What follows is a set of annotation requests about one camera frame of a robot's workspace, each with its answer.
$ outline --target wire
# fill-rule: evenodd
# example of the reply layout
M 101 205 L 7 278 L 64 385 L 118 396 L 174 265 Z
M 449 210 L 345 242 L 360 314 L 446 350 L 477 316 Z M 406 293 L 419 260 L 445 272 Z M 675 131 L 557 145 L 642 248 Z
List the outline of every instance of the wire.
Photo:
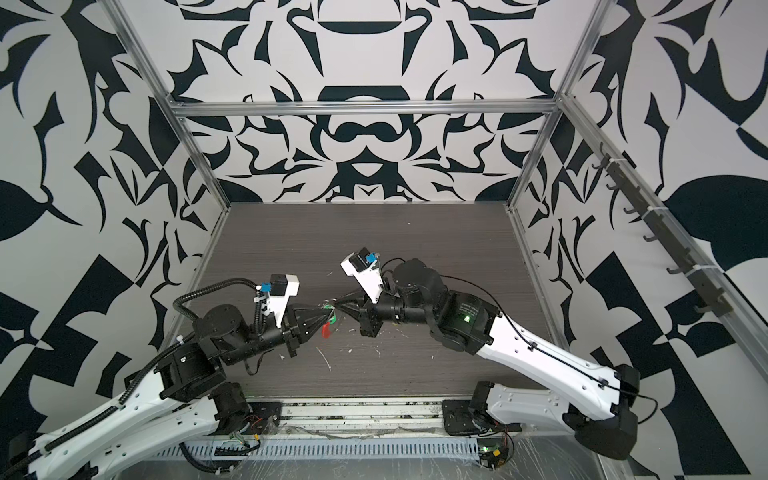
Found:
M 211 465 L 205 465 L 204 463 L 201 463 L 199 460 L 197 460 L 192 456 L 192 453 L 190 452 L 190 449 L 187 447 L 186 443 L 184 442 L 180 443 L 179 448 L 181 449 L 181 454 L 184 455 L 184 458 L 187 460 L 187 462 L 189 462 L 190 465 L 195 467 L 196 470 L 200 470 L 201 472 L 205 472 L 205 473 L 222 472 L 225 470 L 229 470 L 230 468 L 240 464 L 240 462 L 233 462 L 229 465 L 225 465 L 221 467 L 213 467 Z
M 385 274 L 389 272 L 390 278 L 392 278 L 392 282 L 389 282 Z M 382 283 L 384 287 L 387 287 L 384 289 L 385 292 L 387 292 L 389 295 L 395 295 L 395 272 L 392 271 L 391 268 L 388 268 L 384 271 L 382 271 Z
M 405 262 L 406 262 L 404 259 L 402 259 L 402 258 L 400 258 L 400 257 L 390 258 L 389 260 L 387 260 L 387 261 L 386 261 L 386 262 L 385 262 L 385 263 L 382 265 L 382 267 L 381 267 L 381 270 L 384 270 L 384 269 L 386 268 L 386 266 L 387 266 L 387 265 L 389 265 L 389 262 L 392 262 L 392 261 L 394 261 L 394 260 L 400 260 L 400 261 L 401 261 L 401 262 L 403 262 L 403 263 L 405 263 Z
M 187 317 L 188 319 L 192 320 L 192 322 L 196 322 L 200 319 L 199 316 L 197 316 L 192 310 L 189 310 L 187 307 L 184 306 L 184 303 L 189 302 L 190 300 L 194 300 L 198 298 L 199 296 L 205 296 L 209 293 L 215 292 L 217 290 L 221 290 L 223 288 L 226 288 L 228 286 L 232 285 L 245 285 L 253 289 L 254 292 L 259 293 L 259 286 L 256 285 L 255 282 L 252 280 L 248 280 L 247 278 L 230 278 L 227 280 L 222 280 L 218 283 L 214 283 L 213 285 L 204 286 L 203 288 L 199 290 L 195 290 L 193 292 L 185 293 L 184 295 L 178 297 L 176 300 L 174 300 L 174 309 Z M 264 333 L 264 329 L 266 328 L 266 319 L 263 317 L 263 315 L 260 315 L 261 308 L 260 304 L 256 304 L 256 308 L 253 311 L 253 323 L 256 326 L 256 333 L 259 335 L 262 335 Z
M 147 365 L 144 366 L 143 369 L 139 370 L 139 373 L 136 374 L 133 380 L 131 380 L 131 384 L 128 386 L 128 388 L 125 389 L 125 392 L 123 392 L 122 395 L 120 395 L 120 398 L 118 402 L 120 405 L 125 405 L 125 403 L 128 401 L 128 397 L 131 396 L 131 393 L 134 392 L 134 390 L 139 386 L 139 383 L 141 383 L 141 380 L 144 379 L 145 376 L 154 368 L 155 365 L 157 365 L 158 362 L 160 362 L 165 357 L 169 356 L 171 353 L 175 352 L 180 346 L 182 346 L 184 343 L 189 342 L 195 337 L 194 332 L 190 333 L 189 335 L 185 336 L 180 342 L 176 342 L 173 345 L 169 346 L 162 352 L 158 353 L 152 360 L 149 361 Z
M 499 311 L 501 311 L 501 312 L 502 312 L 502 314 L 504 314 L 504 318 L 506 318 L 506 319 L 507 319 L 507 322 L 508 322 L 508 323 L 509 323 L 509 325 L 512 327 L 512 329 L 515 331 L 515 333 L 517 333 L 517 334 L 518 334 L 518 336 L 519 336 L 519 337 L 522 339 L 522 341 L 523 341 L 523 342 L 525 342 L 525 343 L 526 343 L 526 345 L 528 345 L 528 347 L 529 347 L 530 349 L 533 349 L 533 350 L 537 350 L 537 351 L 539 351 L 539 352 L 541 352 L 541 353 L 544 353 L 546 356 L 548 356 L 548 357 L 550 357 L 550 358 L 552 358 L 552 359 L 555 359 L 555 360 L 557 360 L 558 362 L 562 363 L 563 365 L 565 365 L 565 366 L 568 366 L 568 367 L 572 368 L 573 370 L 576 370 L 577 372 L 579 372 L 579 373 L 580 373 L 580 374 L 582 374 L 583 376 L 586 376 L 588 379 L 595 381 L 595 382 L 596 382 L 598 385 L 601 385 L 601 386 L 604 386 L 604 387 L 608 387 L 609 389 L 612 389 L 612 390 L 616 390 L 616 391 L 617 391 L 617 392 L 619 392 L 619 393 L 625 393 L 625 394 L 627 394 L 627 395 L 636 396 L 636 397 L 640 397 L 640 398 L 642 398 L 642 399 L 646 399 L 646 400 L 650 400 L 650 401 L 652 401 L 652 402 L 654 403 L 654 410 L 653 410 L 653 412 L 651 412 L 649 416 L 647 416 L 647 417 L 645 417 L 644 419 L 642 419 L 642 420 L 640 420 L 639 422 L 637 422 L 637 424 L 638 424 L 638 425 L 640 425 L 641 423 L 645 423 L 645 422 L 647 422 L 648 420 L 650 420 L 650 418 L 651 418 L 652 416 L 656 415 L 656 412 L 657 412 L 657 411 L 658 411 L 658 409 L 659 409 L 659 401 L 658 401 L 658 400 L 656 400 L 656 399 L 654 399 L 654 398 L 651 398 L 651 397 L 649 397 L 649 396 L 641 395 L 640 393 L 636 393 L 636 392 L 630 392 L 629 390 L 624 390 L 624 389 L 620 389 L 620 388 L 614 387 L 614 386 L 612 386 L 612 385 L 608 385 L 606 381 L 604 381 L 604 380 L 600 380 L 600 379 L 596 379 L 595 377 L 593 377 L 593 376 L 592 376 L 592 375 L 590 375 L 589 373 L 586 373 L 584 370 L 582 370 L 582 369 L 579 369 L 577 366 L 573 366 L 573 365 L 571 365 L 570 363 L 568 363 L 568 362 L 564 361 L 563 359 L 560 359 L 560 358 L 558 358 L 558 357 L 556 357 L 556 356 L 552 355 L 551 353 L 549 353 L 549 352 L 546 352 L 546 351 L 544 351 L 544 350 L 542 350 L 542 349 L 538 348 L 538 345 L 536 344 L 536 342 L 530 342 L 530 341 L 528 341 L 528 339 L 526 339 L 526 338 L 525 338 L 525 337 L 524 337 L 524 336 L 523 336 L 523 335 L 520 333 L 520 331 L 518 330 L 518 327 L 516 327 L 516 326 L 515 326 L 515 323 L 514 323 L 514 322 L 512 322 L 512 320 L 509 318 L 509 316 L 508 316 L 508 315 L 507 315 L 507 314 L 504 312 L 504 309 L 502 308 L 502 305 L 501 305 L 501 304 L 498 302 L 498 300 L 496 300 L 496 297 L 494 297 L 493 295 L 491 295 L 491 293 L 490 293 L 489 291 L 487 291 L 487 290 L 486 290 L 486 289 L 484 289 L 483 287 L 479 286 L 477 283 L 473 283 L 473 282 L 470 282 L 469 280 L 464 280 L 463 278 L 458 278 L 457 276 L 450 276 L 450 275 L 440 275 L 440 276 L 442 276 L 443 278 L 450 278 L 450 279 L 458 280 L 459 282 L 468 283 L 469 285 L 472 285 L 472 286 L 474 286 L 475 288 L 479 288 L 480 290 L 482 290 L 483 292 L 485 292 L 485 294 L 486 294 L 486 295 L 490 296 L 490 297 L 491 297 L 491 300 L 493 300 L 493 302 L 496 304 L 496 306 L 498 307 Z
M 506 462 L 509 462 L 512 460 L 512 457 L 515 456 L 515 442 L 512 440 L 512 436 L 509 435 L 509 430 L 504 429 L 504 444 L 506 445 L 507 439 L 509 439 L 509 445 L 511 446 L 511 451 L 509 452 L 509 455 L 507 456 Z
M 248 366 L 248 360 L 247 359 L 243 359 L 243 364 L 245 365 L 245 373 L 247 373 L 250 376 L 256 375 L 259 372 L 259 367 L 261 367 L 261 361 L 264 360 L 264 356 L 267 353 L 271 352 L 272 350 L 274 350 L 274 349 L 269 349 L 266 352 L 261 354 L 259 359 L 256 361 L 256 372 L 251 372 L 250 371 L 250 367 Z
M 11 465 L 9 469 L 5 470 L 5 472 L 3 472 L 2 475 L 0 475 L 0 479 L 6 480 L 7 478 L 11 478 L 11 475 L 15 474 L 16 472 L 18 472 L 19 470 L 26 467 L 27 465 L 29 465 L 30 463 L 34 462 L 35 460 L 37 460 L 42 456 L 43 454 L 42 452 L 40 452 L 40 450 L 35 450 L 30 455 L 27 455 L 23 459 Z
M 88 420 L 86 423 L 83 423 L 82 425 L 79 425 L 79 426 L 75 427 L 74 429 L 70 430 L 69 432 L 66 432 L 64 435 L 62 435 L 62 436 L 60 436 L 60 437 L 58 437 L 58 438 L 56 438 L 54 440 L 51 440 L 48 444 L 46 444 L 45 451 L 46 452 L 50 452 L 51 450 L 55 449 L 56 447 L 58 447 L 62 443 L 66 442 L 66 441 L 68 441 L 70 439 L 73 439 L 77 435 L 80 435 L 82 432 L 85 432 L 86 430 L 88 430 L 90 427 L 92 427 L 94 425 L 97 425 L 99 422 L 101 422 L 102 420 L 106 419 L 108 416 L 112 415 L 117 410 L 118 410 L 118 408 L 113 405 L 113 406 L 109 407 L 108 409 L 104 410 L 103 412 L 99 413 L 98 415 L 96 415 L 94 418 Z
M 245 449 L 228 449 L 225 447 L 217 447 L 216 450 L 214 451 L 214 454 L 219 456 L 230 456 L 230 457 L 246 455 L 248 453 L 255 452 L 256 450 L 261 448 L 261 440 L 256 438 L 256 441 L 257 441 L 257 444 L 255 444 L 253 447 L 250 446 L 250 444 L 245 443 L 244 444 L 246 447 Z

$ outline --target black and white patterned wall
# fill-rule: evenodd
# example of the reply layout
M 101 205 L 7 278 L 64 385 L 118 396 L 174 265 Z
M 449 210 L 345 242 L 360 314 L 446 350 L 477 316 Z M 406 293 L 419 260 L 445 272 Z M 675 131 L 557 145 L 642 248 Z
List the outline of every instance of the black and white patterned wall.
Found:
M 94 0 L 0 4 L 0 458 L 157 353 L 220 207 Z
M 765 317 L 765 2 L 620 0 L 575 90 L 688 232 Z M 768 385 L 563 120 L 518 211 L 571 350 L 628 362 L 660 412 L 640 478 L 768 477 Z M 639 399 L 643 418 L 651 402 Z
M 232 201 L 507 200 L 543 114 L 190 118 Z
M 621 0 L 574 94 L 768 317 L 768 2 Z
M 551 98 L 595 0 L 125 0 L 180 101 Z

